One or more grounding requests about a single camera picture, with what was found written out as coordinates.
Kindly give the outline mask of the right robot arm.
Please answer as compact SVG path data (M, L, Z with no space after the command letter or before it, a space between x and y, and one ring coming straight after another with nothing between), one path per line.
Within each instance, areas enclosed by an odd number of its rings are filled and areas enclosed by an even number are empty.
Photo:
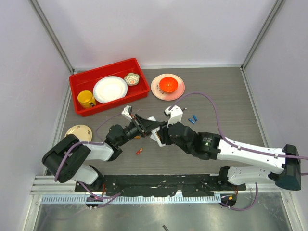
M223 190L255 182L274 182L285 190L301 190L301 163L293 145L287 144L283 148L249 145L215 133L195 132L180 122L160 126L152 131L150 137L160 147L174 144L202 160L230 160L246 164L245 167L220 169L217 183Z

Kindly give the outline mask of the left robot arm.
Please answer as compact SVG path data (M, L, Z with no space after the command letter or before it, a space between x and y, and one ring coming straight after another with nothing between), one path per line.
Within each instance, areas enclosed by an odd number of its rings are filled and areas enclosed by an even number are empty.
M55 176L55 181L65 183L74 180L91 192L99 191L104 178L86 161L114 161L122 153L120 147L136 136L147 137L160 127L154 118L145 119L135 114L126 127L112 125L102 142L81 141L70 134L51 148L42 158L42 164Z

